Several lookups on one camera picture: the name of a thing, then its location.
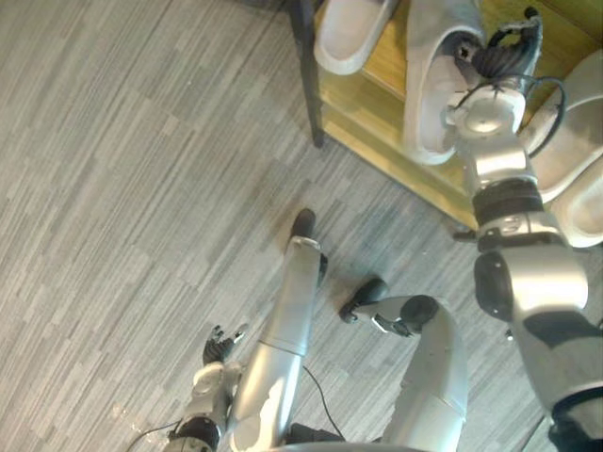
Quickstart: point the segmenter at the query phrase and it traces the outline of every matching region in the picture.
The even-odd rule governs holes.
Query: wooden board
[[[330,136],[377,169],[465,226],[476,229],[477,222],[472,214],[471,202],[462,188],[461,165],[456,156],[447,164],[437,167],[418,165],[328,106],[323,111],[323,126]]]
[[[599,2],[598,13],[595,6],[587,7],[593,2]],[[601,20],[600,4],[603,2],[587,0],[587,5],[580,3],[578,9],[575,9],[575,3],[580,2],[484,0],[482,5],[484,27],[490,35],[498,24],[521,19],[524,9],[534,5],[542,14],[544,21],[543,54],[536,74],[564,77],[583,58],[601,45],[600,41],[593,38],[592,33],[597,32],[592,30],[597,30],[596,23]],[[400,2],[363,69],[367,77],[390,90],[399,99],[404,99],[406,94],[405,25],[409,4],[407,0]],[[543,89],[534,99],[531,108],[540,105],[550,90]]]
[[[372,55],[360,72],[338,76],[320,71],[320,96],[329,107],[324,128],[365,160],[440,210],[475,227],[469,199],[463,187],[463,169],[458,158],[446,165],[418,165],[399,153],[402,141],[406,92],[406,33],[410,2],[402,0],[385,27]],[[561,0],[485,0],[484,27],[490,36],[500,23],[520,18],[528,5],[539,9],[544,21],[543,54],[536,75],[565,77],[584,57],[600,45],[592,0],[574,10]],[[322,19],[324,8],[317,15]],[[580,28],[581,20],[586,24]],[[528,120],[553,87],[534,93],[524,120]]]
[[[594,40],[603,41],[603,2],[601,0],[542,0],[565,19],[588,33]]]

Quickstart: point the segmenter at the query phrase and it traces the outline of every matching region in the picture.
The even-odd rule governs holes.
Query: gray carpet
[[[474,300],[474,247],[343,146],[312,146],[280,3],[0,2],[0,450],[120,451],[177,419],[214,324],[249,322],[249,355],[304,206],[331,264],[306,364],[349,439],[381,435],[416,343],[338,320],[373,273],[445,297],[462,326],[461,450],[515,450],[538,422]],[[580,254],[592,319],[601,251]],[[294,419],[330,428],[306,376]]]

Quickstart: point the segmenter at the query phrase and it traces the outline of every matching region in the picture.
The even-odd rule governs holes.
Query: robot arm
[[[525,107],[516,75],[498,73],[496,83],[450,114],[479,224],[476,296],[486,313],[510,324],[553,421],[551,441],[560,450],[584,450],[603,438],[603,336],[581,312],[584,271],[546,212],[515,134]]]

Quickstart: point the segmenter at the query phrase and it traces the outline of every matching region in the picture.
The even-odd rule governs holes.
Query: black joint
[[[480,307],[492,317],[510,322],[513,317],[513,285],[502,256],[495,251],[482,254],[475,262],[473,273]]]
[[[497,218],[545,210],[538,187],[523,179],[486,187],[473,198],[473,209],[480,226]]]
[[[316,430],[302,424],[293,424],[285,437],[286,444],[328,443],[345,441],[330,431]]]
[[[175,437],[196,438],[211,447],[212,451],[215,451],[220,442],[220,430],[211,419],[194,417],[178,430]]]
[[[379,277],[372,278],[363,284],[353,295],[353,297],[339,310],[339,316],[346,323],[355,323],[358,320],[354,310],[359,306],[376,303],[385,295],[389,287],[384,280]]]
[[[297,235],[299,237],[312,238],[316,222],[317,216],[312,210],[302,209],[295,217],[295,221],[293,221],[291,237]]]
[[[549,440],[560,452],[603,450],[602,438],[590,438],[582,426],[572,417],[571,411],[581,403],[603,399],[603,387],[580,391],[561,400],[553,407],[553,427],[548,431]]]
[[[524,16],[526,17],[526,19],[531,19],[534,16],[538,16],[540,15],[540,13],[538,12],[538,9],[536,9],[535,7],[527,7],[526,10],[524,11]]]
[[[399,310],[399,316],[404,324],[413,332],[421,332],[423,325],[429,322],[437,313],[437,301],[428,295],[416,295],[406,301]]]

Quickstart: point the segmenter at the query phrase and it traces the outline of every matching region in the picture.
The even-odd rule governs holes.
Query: silver robot limb
[[[280,445],[308,349],[320,273],[320,245],[294,235],[285,256],[285,278],[268,324],[243,373],[229,416],[235,451]]]
[[[378,300],[353,313],[383,332],[420,334],[381,443],[426,452],[456,450],[466,418],[467,363],[448,310],[419,295]]]

